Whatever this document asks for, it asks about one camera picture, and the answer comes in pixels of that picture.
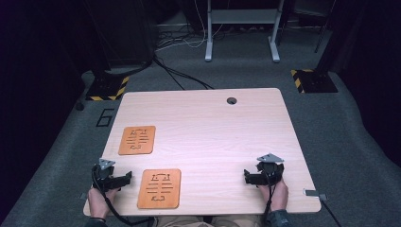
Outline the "person's right hand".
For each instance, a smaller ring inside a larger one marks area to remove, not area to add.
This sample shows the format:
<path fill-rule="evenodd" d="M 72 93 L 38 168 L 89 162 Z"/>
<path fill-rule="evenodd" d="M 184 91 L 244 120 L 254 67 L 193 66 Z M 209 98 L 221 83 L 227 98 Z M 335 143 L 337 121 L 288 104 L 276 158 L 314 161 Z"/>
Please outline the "person's right hand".
<path fill-rule="evenodd" d="M 269 188 L 267 185 L 259 185 L 265 203 L 270 203 L 269 212 L 281 209 L 287 209 L 288 205 L 288 187 L 284 180 L 278 182 L 274 187 Z"/>

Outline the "black stand pole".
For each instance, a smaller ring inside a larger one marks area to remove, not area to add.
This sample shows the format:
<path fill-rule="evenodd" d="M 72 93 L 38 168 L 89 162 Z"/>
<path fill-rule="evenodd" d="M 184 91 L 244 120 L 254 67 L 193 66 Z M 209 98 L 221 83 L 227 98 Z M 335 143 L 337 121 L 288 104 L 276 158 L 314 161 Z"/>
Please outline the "black stand pole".
<path fill-rule="evenodd" d="M 319 75 L 326 74 L 336 62 L 340 49 L 346 39 L 348 9 L 350 0 L 337 0 L 331 14 L 332 34 L 316 67 Z"/>

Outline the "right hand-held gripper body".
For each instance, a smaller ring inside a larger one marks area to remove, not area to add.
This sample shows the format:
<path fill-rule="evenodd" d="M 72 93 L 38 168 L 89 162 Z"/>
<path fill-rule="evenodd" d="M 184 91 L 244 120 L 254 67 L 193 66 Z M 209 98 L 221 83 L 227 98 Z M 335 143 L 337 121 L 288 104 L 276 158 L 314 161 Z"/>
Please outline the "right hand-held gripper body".
<path fill-rule="evenodd" d="M 272 153 L 257 158 L 258 185 L 273 186 L 281 181 L 284 172 L 284 160 Z"/>

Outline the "black stand base hazard tape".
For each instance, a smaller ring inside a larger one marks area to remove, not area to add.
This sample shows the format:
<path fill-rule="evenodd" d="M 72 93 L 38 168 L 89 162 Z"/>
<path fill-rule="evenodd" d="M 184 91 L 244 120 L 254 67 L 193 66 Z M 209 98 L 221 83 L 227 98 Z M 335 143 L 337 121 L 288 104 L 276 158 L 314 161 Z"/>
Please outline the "black stand base hazard tape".
<path fill-rule="evenodd" d="M 118 100 L 122 97 L 129 77 L 106 77 L 95 78 L 88 92 L 85 95 L 86 100 Z"/>
<path fill-rule="evenodd" d="M 291 70 L 295 86 L 301 94 L 336 93 L 336 85 L 327 74 L 318 74 L 314 70 Z"/>

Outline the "orange wooden slotted board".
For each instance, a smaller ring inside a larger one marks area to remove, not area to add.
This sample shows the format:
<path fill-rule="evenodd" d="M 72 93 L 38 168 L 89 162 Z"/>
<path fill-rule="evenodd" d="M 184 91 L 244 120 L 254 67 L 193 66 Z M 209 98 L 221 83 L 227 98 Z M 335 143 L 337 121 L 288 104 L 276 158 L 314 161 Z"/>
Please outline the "orange wooden slotted board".
<path fill-rule="evenodd" d="M 143 171 L 137 207 L 139 209 L 175 209 L 180 204 L 182 172 L 172 169 Z"/>
<path fill-rule="evenodd" d="M 154 126 L 127 127 L 123 130 L 118 154 L 137 155 L 153 152 L 156 128 Z"/>

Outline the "person's left hand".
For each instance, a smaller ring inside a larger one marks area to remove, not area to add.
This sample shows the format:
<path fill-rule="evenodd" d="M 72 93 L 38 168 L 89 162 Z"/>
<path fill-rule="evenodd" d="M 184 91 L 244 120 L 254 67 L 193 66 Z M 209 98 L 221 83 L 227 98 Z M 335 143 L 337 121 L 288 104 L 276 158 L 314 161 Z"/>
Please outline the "person's left hand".
<path fill-rule="evenodd" d="M 110 213 L 110 208 L 98 189 L 91 188 L 88 191 L 88 202 L 90 217 L 105 220 Z"/>

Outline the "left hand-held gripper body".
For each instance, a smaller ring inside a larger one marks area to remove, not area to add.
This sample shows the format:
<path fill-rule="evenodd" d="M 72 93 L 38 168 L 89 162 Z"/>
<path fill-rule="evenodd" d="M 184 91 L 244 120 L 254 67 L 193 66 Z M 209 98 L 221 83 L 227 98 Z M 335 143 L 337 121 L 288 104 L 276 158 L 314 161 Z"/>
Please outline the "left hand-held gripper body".
<path fill-rule="evenodd" d="M 93 187 L 102 191 L 119 188 L 118 180 L 113 177 L 114 161 L 99 158 L 92 168 Z"/>

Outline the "grey metal table clamp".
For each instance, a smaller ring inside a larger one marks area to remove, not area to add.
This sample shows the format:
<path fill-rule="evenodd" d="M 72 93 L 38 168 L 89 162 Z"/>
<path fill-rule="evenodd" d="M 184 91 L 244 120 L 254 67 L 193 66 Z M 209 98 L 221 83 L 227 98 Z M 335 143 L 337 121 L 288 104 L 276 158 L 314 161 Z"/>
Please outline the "grey metal table clamp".
<path fill-rule="evenodd" d="M 320 201 L 327 200 L 327 196 L 324 193 L 319 192 L 318 190 L 305 189 L 304 194 L 308 197 L 316 197 Z"/>

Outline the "person's legs in khaki trousers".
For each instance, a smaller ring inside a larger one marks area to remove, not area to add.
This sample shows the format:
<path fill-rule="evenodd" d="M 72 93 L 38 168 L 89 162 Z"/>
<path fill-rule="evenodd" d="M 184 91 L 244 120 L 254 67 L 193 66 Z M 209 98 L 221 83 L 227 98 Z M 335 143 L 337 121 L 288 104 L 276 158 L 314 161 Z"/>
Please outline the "person's legs in khaki trousers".
<path fill-rule="evenodd" d="M 216 216 L 207 220 L 201 216 L 161 216 L 152 227 L 264 227 L 258 215 Z"/>

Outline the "white metal desk frame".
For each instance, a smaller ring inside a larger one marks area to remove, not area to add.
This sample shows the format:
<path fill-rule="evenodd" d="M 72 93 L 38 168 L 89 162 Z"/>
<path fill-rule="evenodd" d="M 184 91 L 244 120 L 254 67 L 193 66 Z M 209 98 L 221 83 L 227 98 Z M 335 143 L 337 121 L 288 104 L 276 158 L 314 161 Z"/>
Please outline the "white metal desk frame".
<path fill-rule="evenodd" d="M 213 54 L 212 25 L 273 25 L 268 37 L 273 62 L 279 62 L 276 36 L 281 21 L 285 0 L 278 0 L 275 9 L 212 9 L 212 0 L 207 0 L 207 43 L 204 60 L 210 62 Z"/>

